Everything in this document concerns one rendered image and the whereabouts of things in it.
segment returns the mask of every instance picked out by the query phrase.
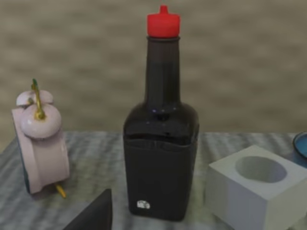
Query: gray wooden table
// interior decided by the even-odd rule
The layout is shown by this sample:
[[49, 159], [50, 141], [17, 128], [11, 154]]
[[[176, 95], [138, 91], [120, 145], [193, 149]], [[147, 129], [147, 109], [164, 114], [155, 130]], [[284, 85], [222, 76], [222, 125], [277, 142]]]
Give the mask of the gray wooden table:
[[[293, 134], [202, 133], [186, 217], [172, 223], [132, 216], [128, 211], [120, 133], [67, 132], [71, 177], [63, 184], [67, 198], [53, 187], [30, 196], [24, 186], [16, 140], [0, 154], [0, 230], [62, 230], [107, 188], [113, 195], [113, 230], [230, 230], [204, 205], [208, 164], [256, 144], [284, 157], [292, 154]], [[291, 230], [306, 230], [307, 218]]]

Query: bottle neck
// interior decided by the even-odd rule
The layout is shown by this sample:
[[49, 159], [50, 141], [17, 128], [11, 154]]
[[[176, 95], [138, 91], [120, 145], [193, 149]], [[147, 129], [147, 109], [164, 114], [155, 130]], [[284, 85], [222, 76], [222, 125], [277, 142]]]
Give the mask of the bottle neck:
[[179, 37], [148, 37], [145, 104], [160, 110], [180, 103]]

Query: bottle shoulder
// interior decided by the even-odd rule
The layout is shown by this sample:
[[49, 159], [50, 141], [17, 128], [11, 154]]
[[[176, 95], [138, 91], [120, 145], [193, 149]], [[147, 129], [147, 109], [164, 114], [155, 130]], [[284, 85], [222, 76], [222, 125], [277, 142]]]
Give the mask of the bottle shoulder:
[[150, 110], [144, 103], [136, 105], [124, 124], [126, 137], [181, 138], [189, 142], [198, 133], [199, 122], [196, 111], [181, 103], [165, 108], [163, 112]]

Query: bottle cap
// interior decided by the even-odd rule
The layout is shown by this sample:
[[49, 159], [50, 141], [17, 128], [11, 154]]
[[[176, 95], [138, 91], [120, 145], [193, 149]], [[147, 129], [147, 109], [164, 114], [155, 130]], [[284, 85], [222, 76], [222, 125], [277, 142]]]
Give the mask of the bottle cap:
[[172, 38], [179, 36], [180, 16], [168, 13], [166, 5], [160, 6], [160, 12], [147, 16], [147, 33], [150, 37]]

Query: round hole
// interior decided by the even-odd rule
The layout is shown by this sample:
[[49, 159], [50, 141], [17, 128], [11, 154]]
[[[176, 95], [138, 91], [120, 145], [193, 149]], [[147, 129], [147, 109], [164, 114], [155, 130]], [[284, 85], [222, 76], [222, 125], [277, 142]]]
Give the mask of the round hole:
[[236, 171], [247, 179], [266, 183], [279, 182], [287, 176], [286, 169], [280, 163], [256, 156], [239, 159]]

